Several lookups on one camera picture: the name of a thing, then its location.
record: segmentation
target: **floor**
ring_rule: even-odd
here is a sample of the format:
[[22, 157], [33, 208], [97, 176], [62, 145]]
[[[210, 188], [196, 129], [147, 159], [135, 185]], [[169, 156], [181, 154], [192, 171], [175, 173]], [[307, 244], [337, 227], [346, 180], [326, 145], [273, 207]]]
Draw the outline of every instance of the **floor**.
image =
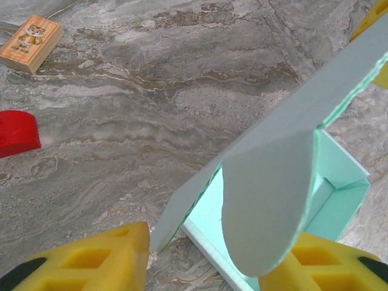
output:
[[[0, 44], [30, 15], [65, 36], [36, 75], [0, 66], [0, 110], [42, 149], [0, 162], [0, 275], [32, 253], [132, 221], [343, 49], [371, 0], [5, 0]], [[388, 92], [371, 85], [329, 132], [372, 188], [341, 242], [388, 261]], [[183, 235], [145, 289], [231, 290]]]

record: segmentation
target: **gray marble surface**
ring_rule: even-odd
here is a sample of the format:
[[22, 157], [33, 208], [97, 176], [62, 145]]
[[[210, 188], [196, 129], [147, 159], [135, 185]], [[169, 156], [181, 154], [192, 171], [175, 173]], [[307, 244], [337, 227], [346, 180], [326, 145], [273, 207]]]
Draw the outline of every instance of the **gray marble surface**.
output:
[[[34, 114], [42, 141], [0, 160], [0, 275], [114, 226], [153, 227], [174, 190], [347, 45], [372, 2], [2, 1], [0, 44], [31, 14], [65, 36], [36, 75], [0, 66], [0, 110]], [[341, 242], [385, 262], [387, 108], [371, 85], [328, 129], [371, 172]], [[146, 290], [231, 290], [185, 236], [150, 263]]]

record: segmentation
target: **yellow object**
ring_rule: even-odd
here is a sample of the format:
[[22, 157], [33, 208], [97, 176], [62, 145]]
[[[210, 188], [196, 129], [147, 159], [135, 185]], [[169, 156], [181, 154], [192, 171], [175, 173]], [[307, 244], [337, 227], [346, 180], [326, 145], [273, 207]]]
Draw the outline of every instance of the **yellow object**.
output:
[[[149, 255], [149, 228], [134, 222], [71, 242], [30, 258], [0, 279], [12, 291], [143, 291]], [[25, 266], [43, 260], [36, 270]], [[15, 288], [10, 280], [26, 277]]]
[[388, 291], [388, 284], [359, 257], [379, 261], [367, 252], [302, 233], [286, 259], [259, 277], [260, 291]]
[[[357, 27], [354, 33], [350, 37], [350, 41], [353, 41], [357, 36], [362, 34], [373, 23], [375, 23], [380, 17], [388, 12], [388, 0], [377, 0], [375, 5], [369, 10], [361, 24]], [[381, 69], [379, 75], [373, 80], [376, 85], [388, 89], [388, 64]]]

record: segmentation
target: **red object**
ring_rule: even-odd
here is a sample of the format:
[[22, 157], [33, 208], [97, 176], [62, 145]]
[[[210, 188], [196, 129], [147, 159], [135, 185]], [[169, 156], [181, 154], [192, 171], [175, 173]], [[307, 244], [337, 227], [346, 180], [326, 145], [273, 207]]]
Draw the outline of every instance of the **red object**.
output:
[[16, 110], [0, 111], [0, 158], [40, 148], [33, 115]]

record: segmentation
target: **mint green box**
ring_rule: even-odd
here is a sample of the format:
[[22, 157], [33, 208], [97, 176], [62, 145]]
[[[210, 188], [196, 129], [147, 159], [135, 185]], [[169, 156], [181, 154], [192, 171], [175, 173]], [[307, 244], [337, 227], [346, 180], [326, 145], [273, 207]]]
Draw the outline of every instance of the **mint green box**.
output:
[[180, 187], [151, 249], [182, 228], [234, 291], [259, 291], [302, 231], [336, 241], [370, 185], [324, 128], [388, 61], [387, 27], [388, 14]]
[[[366, 179], [369, 174], [324, 130], [320, 140], [321, 157], [326, 161], [319, 163], [304, 231], [336, 241], [365, 198], [370, 186]], [[339, 182], [337, 177], [343, 177], [344, 173], [346, 179]], [[182, 229], [233, 290], [259, 291], [258, 279], [243, 275], [228, 254], [221, 227], [222, 193], [221, 168]]]

